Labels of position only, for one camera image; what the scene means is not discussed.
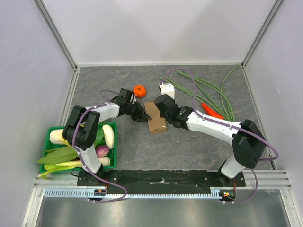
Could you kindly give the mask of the brown cardboard express box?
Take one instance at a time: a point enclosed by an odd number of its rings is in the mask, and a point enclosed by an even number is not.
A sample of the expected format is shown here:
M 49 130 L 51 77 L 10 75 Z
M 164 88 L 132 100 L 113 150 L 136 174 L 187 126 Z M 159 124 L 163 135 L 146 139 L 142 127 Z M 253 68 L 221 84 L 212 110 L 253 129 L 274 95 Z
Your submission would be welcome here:
M 154 102 L 145 102 L 144 107 L 146 113 L 151 117 L 151 120 L 148 120 L 150 134 L 165 133 L 167 131 L 166 121 L 164 118 L 161 118 L 160 112 Z

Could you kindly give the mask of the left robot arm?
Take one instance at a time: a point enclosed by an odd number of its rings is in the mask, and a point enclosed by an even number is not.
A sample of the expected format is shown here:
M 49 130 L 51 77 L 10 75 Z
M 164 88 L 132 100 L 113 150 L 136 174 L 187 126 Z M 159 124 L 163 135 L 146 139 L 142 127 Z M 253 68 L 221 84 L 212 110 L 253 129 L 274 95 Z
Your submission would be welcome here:
M 94 147 L 98 125 L 122 115 L 130 116 L 134 122 L 152 119 L 136 100 L 134 92 L 122 88 L 115 97 L 107 99 L 103 104 L 92 107 L 74 106 L 64 127 L 63 138 L 77 152 L 82 168 L 89 172 L 87 180 L 93 186 L 99 186 L 104 181 L 104 175 L 99 171 L 102 164 Z

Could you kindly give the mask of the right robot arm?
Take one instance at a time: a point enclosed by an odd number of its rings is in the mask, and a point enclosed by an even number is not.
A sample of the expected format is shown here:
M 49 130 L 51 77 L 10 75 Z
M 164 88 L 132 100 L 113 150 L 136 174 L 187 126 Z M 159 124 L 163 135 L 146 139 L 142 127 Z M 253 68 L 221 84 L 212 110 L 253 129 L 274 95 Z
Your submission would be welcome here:
M 244 169 L 254 169 L 266 148 L 266 144 L 259 140 L 264 139 L 262 133 L 250 120 L 228 122 L 195 112 L 188 106 L 179 107 L 167 94 L 157 97 L 154 103 L 160 116 L 175 128 L 205 133 L 232 146 L 233 156 L 224 161 L 217 173 L 217 181 L 222 186 L 232 183 Z

